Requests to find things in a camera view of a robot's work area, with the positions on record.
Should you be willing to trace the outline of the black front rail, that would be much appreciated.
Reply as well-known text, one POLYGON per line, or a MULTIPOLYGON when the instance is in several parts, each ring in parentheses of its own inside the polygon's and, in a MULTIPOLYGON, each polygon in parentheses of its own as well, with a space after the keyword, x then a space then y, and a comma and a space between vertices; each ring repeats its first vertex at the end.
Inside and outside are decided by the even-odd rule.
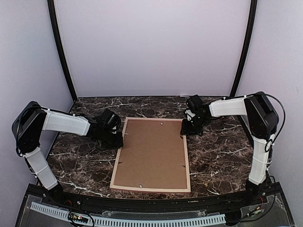
POLYGON ((245 192, 236 192, 227 195, 197 197, 187 199, 172 200, 131 200, 131 199, 115 199, 101 198, 96 196, 87 196, 62 192, 63 202, 58 202, 54 195, 46 192, 41 187, 29 185, 28 194, 38 196, 42 202, 51 205, 63 205, 74 211, 82 210, 92 213, 102 213, 104 211, 125 211, 125 212, 181 212, 206 210, 222 213, 237 212, 241 208, 248 205, 261 204, 265 206, 269 199, 264 196, 256 196, 254 198, 245 198, 245 192))

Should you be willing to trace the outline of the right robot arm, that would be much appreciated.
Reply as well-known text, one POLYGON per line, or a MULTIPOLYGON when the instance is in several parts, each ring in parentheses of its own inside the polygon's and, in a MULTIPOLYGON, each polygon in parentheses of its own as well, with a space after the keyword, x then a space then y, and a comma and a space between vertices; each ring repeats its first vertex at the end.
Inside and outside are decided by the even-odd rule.
POLYGON ((203 128, 212 120, 223 116, 246 116, 253 139, 253 158, 248 181, 261 185, 266 179, 266 171, 272 162, 272 147, 279 136, 282 126, 278 126, 279 116, 271 99, 278 99, 264 92, 223 97, 203 103, 198 95, 186 100, 185 118, 182 120, 181 135, 202 136, 203 128))

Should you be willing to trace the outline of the left black corner post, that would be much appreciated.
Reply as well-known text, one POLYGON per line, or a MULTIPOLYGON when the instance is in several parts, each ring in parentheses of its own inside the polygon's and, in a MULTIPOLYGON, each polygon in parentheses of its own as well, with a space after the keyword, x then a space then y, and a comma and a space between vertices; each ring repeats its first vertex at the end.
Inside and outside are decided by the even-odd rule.
POLYGON ((75 87, 72 82, 71 74, 70 74, 70 71, 68 68, 67 60, 65 57, 64 49, 63 49, 63 44, 62 44, 62 40, 61 40, 61 36, 60 36, 54 0, 48 0, 47 5, 48 5, 48 11, 49 11, 49 17, 50 17, 50 21, 51 21, 53 36, 54 36, 54 40, 55 40, 55 45, 56 45, 57 53, 59 56, 60 64, 62 67, 63 75, 65 78, 69 93, 71 95, 71 98, 72 98, 73 102, 75 102, 75 101, 77 101, 78 97, 76 95, 75 87))

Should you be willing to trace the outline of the right black corner post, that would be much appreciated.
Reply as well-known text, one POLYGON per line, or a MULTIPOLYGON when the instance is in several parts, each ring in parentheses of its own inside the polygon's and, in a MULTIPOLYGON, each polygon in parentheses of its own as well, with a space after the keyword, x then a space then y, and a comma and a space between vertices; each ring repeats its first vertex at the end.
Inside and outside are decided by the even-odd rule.
POLYGON ((253 27, 254 27, 254 22, 255 22, 255 16, 257 12, 257 5, 258 1, 257 0, 251 0, 250 1, 250 10, 249 10, 249 15, 248 15, 248 21, 247 21, 247 27, 246 27, 246 32, 244 36, 244 41, 243 41, 243 46, 242 46, 242 51, 239 59, 239 64, 236 70, 236 74, 234 77, 234 81, 232 84, 232 88, 229 94, 229 97, 235 97, 241 77, 243 74, 244 66, 246 63, 247 55, 249 52, 249 47, 250 47, 250 42, 251 42, 251 37, 252 37, 252 32, 253 32, 253 27))

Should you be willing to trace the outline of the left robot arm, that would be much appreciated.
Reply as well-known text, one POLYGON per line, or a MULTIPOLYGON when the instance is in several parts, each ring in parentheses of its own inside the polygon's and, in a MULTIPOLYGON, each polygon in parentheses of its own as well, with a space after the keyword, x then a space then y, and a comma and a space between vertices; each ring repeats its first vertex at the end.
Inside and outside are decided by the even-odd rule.
POLYGON ((95 117, 88 117, 50 109, 36 101, 30 101, 13 122, 11 131, 17 155, 25 159, 31 173, 49 191, 49 200, 56 206, 63 206, 67 202, 67 196, 57 188, 59 181, 41 148, 44 134, 52 134, 55 139, 60 133, 69 133, 88 137, 98 142, 103 149, 121 148, 121 122, 121 118, 109 109, 104 109, 95 117))

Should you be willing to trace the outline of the black corner post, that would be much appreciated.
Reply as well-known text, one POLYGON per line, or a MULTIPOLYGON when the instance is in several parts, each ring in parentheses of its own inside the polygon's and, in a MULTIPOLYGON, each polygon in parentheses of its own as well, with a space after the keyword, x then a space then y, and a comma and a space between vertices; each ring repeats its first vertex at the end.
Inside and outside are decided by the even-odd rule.
POLYGON ((232 88, 229 94, 229 97, 235 97, 241 77, 243 74, 244 66, 246 63, 247 55, 249 52, 249 47, 250 47, 250 42, 251 42, 251 37, 252 37, 252 32, 253 32, 253 27, 254 27, 254 22, 255 22, 255 16, 257 12, 257 5, 258 1, 257 0, 251 0, 250 1, 250 10, 249 10, 249 15, 248 15, 248 21, 247 21, 247 27, 246 27, 246 32, 244 36, 244 41, 243 41, 243 46, 242 46, 242 51, 239 59, 239 64, 236 70, 236 74, 234 77, 234 81, 232 84, 232 88))
POLYGON ((77 101, 78 97, 76 95, 75 87, 72 82, 71 74, 70 74, 70 71, 68 68, 67 60, 65 57, 64 49, 63 49, 63 44, 62 44, 62 40, 61 40, 61 36, 60 36, 54 0, 48 0, 47 5, 48 5, 48 11, 49 11, 49 17, 50 17, 50 21, 51 21, 53 36, 54 36, 54 40, 55 40, 55 45, 56 45, 57 53, 59 56, 60 64, 62 67, 63 75, 65 78, 69 93, 71 95, 71 98, 72 98, 73 102, 75 102, 75 101, 77 101))

